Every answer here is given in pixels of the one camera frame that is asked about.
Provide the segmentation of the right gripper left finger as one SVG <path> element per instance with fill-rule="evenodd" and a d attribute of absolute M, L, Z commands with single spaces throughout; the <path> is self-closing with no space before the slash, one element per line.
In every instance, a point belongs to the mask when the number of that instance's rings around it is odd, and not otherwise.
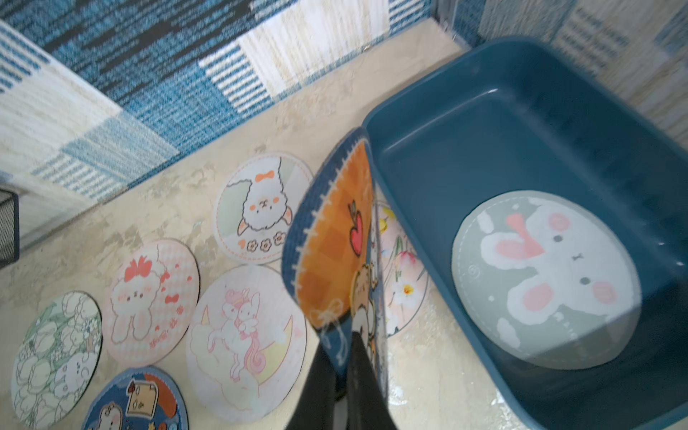
<path fill-rule="evenodd" d="M 286 430 L 332 430 L 336 371 L 322 346 L 318 345 L 303 392 Z"/>

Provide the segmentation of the pink floral flowers coaster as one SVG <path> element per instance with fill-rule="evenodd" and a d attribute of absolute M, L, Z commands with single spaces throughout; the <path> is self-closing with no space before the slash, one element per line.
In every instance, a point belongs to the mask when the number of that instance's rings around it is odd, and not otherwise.
<path fill-rule="evenodd" d="M 406 328 L 419 312 L 429 286 L 428 273 L 397 216 L 378 202 L 381 267 L 386 331 L 389 337 Z"/>

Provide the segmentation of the teal plastic storage box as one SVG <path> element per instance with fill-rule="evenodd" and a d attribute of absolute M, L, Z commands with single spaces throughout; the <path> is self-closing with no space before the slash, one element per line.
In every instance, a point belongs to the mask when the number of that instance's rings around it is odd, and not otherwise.
<path fill-rule="evenodd" d="M 687 155 L 531 38 L 363 123 L 374 176 L 497 389 L 537 429 L 687 416 Z"/>

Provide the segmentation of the blue orange bears coaster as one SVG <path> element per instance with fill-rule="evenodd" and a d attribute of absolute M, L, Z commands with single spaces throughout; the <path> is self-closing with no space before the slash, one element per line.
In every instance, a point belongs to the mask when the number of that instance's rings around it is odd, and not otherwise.
<path fill-rule="evenodd" d="M 358 127 L 330 153 L 306 191 L 284 245 L 288 293 L 344 376 L 351 336 L 361 336 L 388 393 L 383 274 L 370 140 Z"/>

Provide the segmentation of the green white rabbit coaster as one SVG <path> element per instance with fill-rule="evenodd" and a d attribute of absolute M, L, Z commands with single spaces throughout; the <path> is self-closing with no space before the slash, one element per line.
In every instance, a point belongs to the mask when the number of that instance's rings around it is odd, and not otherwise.
<path fill-rule="evenodd" d="M 495 196 L 460 224 L 451 275 L 472 322 L 539 367 L 582 370 L 626 348 L 641 314 L 632 257 L 596 215 L 534 190 Z"/>

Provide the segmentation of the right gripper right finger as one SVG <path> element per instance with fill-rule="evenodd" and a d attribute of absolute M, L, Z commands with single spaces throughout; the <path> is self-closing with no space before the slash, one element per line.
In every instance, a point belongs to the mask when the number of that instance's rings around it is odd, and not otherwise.
<path fill-rule="evenodd" d="M 348 428 L 351 430 L 397 430 L 377 385 L 359 333 L 352 333 L 347 372 Z"/>

